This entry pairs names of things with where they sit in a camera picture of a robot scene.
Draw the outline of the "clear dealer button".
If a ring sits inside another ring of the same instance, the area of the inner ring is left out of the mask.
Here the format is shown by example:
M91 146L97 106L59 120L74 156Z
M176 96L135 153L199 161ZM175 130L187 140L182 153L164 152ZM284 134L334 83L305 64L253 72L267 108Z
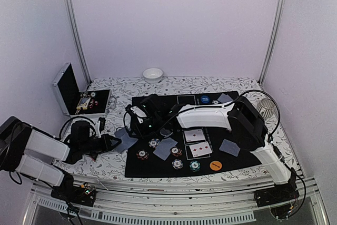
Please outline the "clear dealer button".
M166 128L162 128L160 130L160 134L165 137L168 138L169 136L171 136L173 134L173 131L171 129L166 129Z

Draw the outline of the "red chip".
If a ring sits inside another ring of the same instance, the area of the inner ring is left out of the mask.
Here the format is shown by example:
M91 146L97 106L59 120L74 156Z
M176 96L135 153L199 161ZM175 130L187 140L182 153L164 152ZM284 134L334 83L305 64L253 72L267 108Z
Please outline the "red chip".
M171 148L171 154L173 156L176 156L176 157L181 156L182 155L182 150L179 149L179 148L177 148L177 147L173 147L173 148Z
M146 160L149 157L148 152L145 150L139 150L136 155L140 160Z

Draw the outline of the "white chip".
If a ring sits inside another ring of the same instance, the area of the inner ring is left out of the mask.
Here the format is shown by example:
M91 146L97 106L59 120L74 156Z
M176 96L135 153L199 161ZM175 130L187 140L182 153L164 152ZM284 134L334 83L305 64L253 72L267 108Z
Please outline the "white chip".
M159 139L153 138L148 142L148 145L149 145L150 148L156 148L159 143L160 143Z
M176 170L179 170L183 167L183 162L180 159L175 159L172 161L172 167Z

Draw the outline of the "blue card deck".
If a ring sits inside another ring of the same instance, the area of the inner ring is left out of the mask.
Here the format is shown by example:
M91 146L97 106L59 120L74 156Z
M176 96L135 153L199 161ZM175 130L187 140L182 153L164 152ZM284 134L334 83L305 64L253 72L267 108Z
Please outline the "blue card deck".
M137 138L130 137L125 128L117 130L114 135L121 140L121 143L114 149L118 153L124 152L138 141Z

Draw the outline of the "orange big blind button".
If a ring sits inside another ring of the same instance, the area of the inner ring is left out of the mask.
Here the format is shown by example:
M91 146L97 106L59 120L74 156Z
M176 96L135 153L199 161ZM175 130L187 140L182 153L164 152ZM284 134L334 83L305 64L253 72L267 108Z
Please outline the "orange big blind button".
M212 171L220 171L222 169L222 163L220 161L210 162L210 169Z

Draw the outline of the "blue small blind button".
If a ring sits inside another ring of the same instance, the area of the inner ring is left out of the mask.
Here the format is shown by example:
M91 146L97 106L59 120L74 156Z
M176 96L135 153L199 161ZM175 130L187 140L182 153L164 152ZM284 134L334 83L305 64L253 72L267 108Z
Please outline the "blue small blind button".
M200 101L202 102L202 103L204 103L204 104L209 104L210 103L210 98L207 96L207 95L202 95L201 97L200 97Z

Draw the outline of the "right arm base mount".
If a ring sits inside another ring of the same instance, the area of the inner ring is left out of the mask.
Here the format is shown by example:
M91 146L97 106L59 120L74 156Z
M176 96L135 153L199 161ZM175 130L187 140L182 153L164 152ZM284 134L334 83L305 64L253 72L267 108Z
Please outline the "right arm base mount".
M286 184L275 184L270 188L254 191L254 201L258 207L265 207L300 198L296 182Z

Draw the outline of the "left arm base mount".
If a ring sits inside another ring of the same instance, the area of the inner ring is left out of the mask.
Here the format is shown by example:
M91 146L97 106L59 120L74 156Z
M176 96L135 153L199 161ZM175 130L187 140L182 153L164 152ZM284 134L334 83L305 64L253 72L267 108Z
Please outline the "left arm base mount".
M96 188L85 183L81 186L70 184L53 187L51 197L74 204L93 207L96 200L96 194Z

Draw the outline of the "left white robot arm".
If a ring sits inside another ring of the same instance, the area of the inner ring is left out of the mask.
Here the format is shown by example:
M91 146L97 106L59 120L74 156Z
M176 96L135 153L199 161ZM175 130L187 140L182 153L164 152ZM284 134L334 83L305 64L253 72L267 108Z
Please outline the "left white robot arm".
M41 154L67 164L75 164L83 156L96 159L121 144L121 139L103 134L105 118L93 121L75 116L65 122L71 132L65 138L50 135L18 118L11 116L1 124L1 170L25 174L39 181L46 181L67 201L78 197L78 189L65 180L59 168L36 158Z

